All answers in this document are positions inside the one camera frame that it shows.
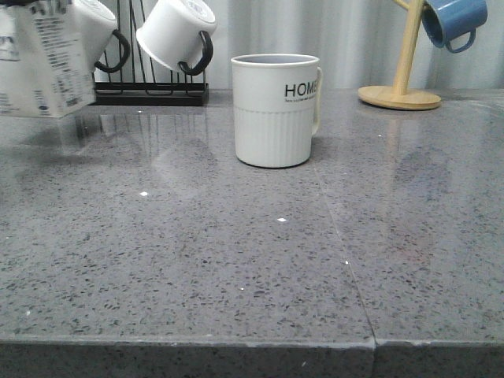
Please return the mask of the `white ribbed HOME cup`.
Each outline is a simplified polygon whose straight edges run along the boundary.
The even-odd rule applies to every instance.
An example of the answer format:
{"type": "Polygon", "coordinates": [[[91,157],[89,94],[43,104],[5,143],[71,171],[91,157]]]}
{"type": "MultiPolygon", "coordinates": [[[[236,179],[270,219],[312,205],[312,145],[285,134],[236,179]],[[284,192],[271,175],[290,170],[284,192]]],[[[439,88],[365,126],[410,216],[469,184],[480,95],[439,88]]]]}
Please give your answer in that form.
{"type": "Polygon", "coordinates": [[[236,157],[269,169],[308,161],[321,124],[320,59],[249,54],[231,63],[236,157]]]}

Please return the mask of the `white blue milk carton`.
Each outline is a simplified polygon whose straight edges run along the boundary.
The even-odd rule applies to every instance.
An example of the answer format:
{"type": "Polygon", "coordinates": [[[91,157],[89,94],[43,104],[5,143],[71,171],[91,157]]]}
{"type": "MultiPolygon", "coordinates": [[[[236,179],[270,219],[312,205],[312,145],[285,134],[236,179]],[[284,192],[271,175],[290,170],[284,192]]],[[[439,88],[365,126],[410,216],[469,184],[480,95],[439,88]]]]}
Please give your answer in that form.
{"type": "Polygon", "coordinates": [[[95,101],[71,1],[1,2],[1,115],[61,118],[95,101]]]}

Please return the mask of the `right white hanging mug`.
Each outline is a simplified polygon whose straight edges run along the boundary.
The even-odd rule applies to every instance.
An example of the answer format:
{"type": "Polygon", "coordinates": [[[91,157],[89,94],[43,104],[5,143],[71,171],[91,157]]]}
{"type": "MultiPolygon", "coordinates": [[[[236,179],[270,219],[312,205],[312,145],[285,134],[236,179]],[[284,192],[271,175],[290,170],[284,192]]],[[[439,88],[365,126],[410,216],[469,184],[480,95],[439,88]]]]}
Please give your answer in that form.
{"type": "Polygon", "coordinates": [[[174,72],[198,76],[213,58],[211,35],[216,27],[217,19],[204,1],[161,0],[135,36],[157,63],[174,72]]]}

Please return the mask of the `white hanging mug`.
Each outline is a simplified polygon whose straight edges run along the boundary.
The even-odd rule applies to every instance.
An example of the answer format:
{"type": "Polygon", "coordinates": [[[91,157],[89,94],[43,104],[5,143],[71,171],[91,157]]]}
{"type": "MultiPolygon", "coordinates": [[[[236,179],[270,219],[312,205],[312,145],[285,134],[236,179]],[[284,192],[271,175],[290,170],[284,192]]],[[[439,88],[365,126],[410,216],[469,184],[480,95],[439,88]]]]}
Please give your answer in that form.
{"type": "Polygon", "coordinates": [[[118,72],[129,58],[131,47],[128,40],[120,33],[114,13],[96,0],[76,0],[76,26],[81,33],[87,66],[93,72],[99,69],[106,73],[118,72]],[[112,67],[99,61],[109,41],[115,37],[122,48],[120,59],[112,67]]]}
{"type": "Polygon", "coordinates": [[[157,63],[174,72],[198,76],[213,58],[211,35],[216,27],[217,19],[204,1],[161,0],[135,36],[157,63]]]}

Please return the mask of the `wooden mug tree stand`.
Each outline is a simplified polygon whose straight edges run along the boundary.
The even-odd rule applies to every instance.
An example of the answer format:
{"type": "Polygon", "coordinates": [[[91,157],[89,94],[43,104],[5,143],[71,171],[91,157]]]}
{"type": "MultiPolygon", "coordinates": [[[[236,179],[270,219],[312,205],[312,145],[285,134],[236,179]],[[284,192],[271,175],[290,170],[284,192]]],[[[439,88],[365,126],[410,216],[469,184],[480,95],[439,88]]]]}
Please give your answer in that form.
{"type": "Polygon", "coordinates": [[[437,94],[409,89],[421,14],[425,7],[424,1],[395,1],[395,3],[407,11],[407,16],[393,84],[361,87],[358,89],[358,97],[367,104],[386,109],[414,111],[436,109],[441,105],[441,98],[437,94]]]}

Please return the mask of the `left white hanging mug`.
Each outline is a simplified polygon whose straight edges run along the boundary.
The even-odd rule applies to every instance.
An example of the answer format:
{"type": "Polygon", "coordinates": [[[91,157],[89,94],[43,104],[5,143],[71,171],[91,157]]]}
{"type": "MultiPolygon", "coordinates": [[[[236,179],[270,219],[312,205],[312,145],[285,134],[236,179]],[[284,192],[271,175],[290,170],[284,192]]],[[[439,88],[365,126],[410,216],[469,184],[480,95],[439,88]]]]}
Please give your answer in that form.
{"type": "Polygon", "coordinates": [[[81,33],[87,66],[93,72],[99,69],[106,73],[118,72],[129,58],[131,47],[128,40],[120,33],[114,13],[96,0],[76,0],[76,26],[81,33]],[[120,59],[112,67],[99,61],[109,41],[115,37],[122,48],[120,59]]]}

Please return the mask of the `blue hanging mug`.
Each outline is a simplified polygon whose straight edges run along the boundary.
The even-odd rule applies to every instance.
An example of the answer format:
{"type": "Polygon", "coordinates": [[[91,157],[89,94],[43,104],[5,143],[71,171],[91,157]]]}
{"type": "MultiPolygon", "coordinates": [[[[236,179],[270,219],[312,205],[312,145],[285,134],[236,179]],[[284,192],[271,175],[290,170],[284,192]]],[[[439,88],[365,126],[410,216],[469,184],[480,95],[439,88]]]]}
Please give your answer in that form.
{"type": "Polygon", "coordinates": [[[431,0],[425,1],[421,21],[434,46],[459,54],[474,44],[487,15],[485,0],[431,0]]]}

